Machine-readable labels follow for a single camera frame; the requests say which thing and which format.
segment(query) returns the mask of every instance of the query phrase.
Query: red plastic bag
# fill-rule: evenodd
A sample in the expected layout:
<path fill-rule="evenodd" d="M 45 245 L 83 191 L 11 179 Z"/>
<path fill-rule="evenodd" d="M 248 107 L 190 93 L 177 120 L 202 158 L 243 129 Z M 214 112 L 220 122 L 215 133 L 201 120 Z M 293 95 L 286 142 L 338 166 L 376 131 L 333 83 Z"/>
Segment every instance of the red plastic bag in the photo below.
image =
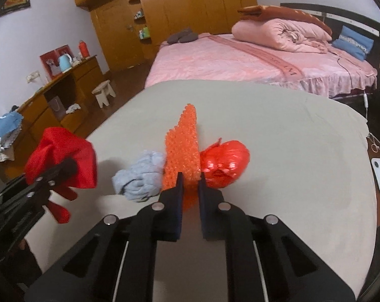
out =
<path fill-rule="evenodd" d="M 239 141 L 221 144 L 221 138 L 200 152 L 201 171 L 208 187 L 223 188 L 237 180 L 250 161 L 249 150 Z"/>

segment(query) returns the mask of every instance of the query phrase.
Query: gray slipper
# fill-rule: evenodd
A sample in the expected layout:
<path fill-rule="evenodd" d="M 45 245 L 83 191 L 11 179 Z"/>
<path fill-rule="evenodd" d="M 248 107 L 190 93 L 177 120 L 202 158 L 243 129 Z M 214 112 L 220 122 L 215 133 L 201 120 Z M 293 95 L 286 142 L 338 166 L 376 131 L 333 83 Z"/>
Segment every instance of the gray slipper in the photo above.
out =
<path fill-rule="evenodd" d="M 189 43 L 197 40 L 199 35 L 197 33 L 190 33 L 189 35 L 183 36 L 179 39 L 179 43 Z"/>
<path fill-rule="evenodd" d="M 191 33 L 191 28 L 187 27 L 179 33 L 172 34 L 171 36 L 169 36 L 167 38 L 167 40 L 166 40 L 167 44 L 175 44 L 175 43 L 179 42 L 179 39 L 181 39 L 183 36 L 189 35 L 190 33 Z"/>

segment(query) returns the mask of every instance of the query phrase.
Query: blue pillow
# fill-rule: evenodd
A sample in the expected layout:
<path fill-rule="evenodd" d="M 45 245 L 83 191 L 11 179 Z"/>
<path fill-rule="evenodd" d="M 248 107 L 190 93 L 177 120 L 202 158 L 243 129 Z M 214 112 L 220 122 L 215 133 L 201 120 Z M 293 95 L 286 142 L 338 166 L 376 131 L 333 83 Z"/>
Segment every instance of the blue pillow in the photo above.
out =
<path fill-rule="evenodd" d="M 344 50 L 350 55 L 364 61 L 373 48 L 374 41 L 364 35 L 356 33 L 354 30 L 342 26 L 342 31 L 338 39 L 332 42 L 332 46 Z"/>

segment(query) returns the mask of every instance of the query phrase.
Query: white stool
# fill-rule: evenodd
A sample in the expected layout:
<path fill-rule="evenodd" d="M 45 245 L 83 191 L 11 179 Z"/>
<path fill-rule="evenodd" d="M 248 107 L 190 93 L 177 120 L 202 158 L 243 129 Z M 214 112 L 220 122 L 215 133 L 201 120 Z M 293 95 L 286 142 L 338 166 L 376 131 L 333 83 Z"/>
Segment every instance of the white stool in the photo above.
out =
<path fill-rule="evenodd" d="M 92 94 L 95 94 L 95 97 L 99 103 L 99 107 L 103 108 L 103 105 L 108 106 L 109 101 L 107 100 L 107 95 L 116 97 L 116 93 L 110 86 L 110 80 L 106 80 L 100 83 L 93 91 Z"/>

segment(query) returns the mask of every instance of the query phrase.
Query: blue kettle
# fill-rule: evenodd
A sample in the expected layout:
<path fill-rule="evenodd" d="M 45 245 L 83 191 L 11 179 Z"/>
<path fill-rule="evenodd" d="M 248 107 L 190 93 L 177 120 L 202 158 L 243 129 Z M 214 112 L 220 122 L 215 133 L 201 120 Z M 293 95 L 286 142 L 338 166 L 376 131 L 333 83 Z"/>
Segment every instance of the blue kettle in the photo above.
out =
<path fill-rule="evenodd" d="M 60 70 L 65 73 L 72 68 L 72 58 L 69 54 L 63 54 L 59 58 Z"/>

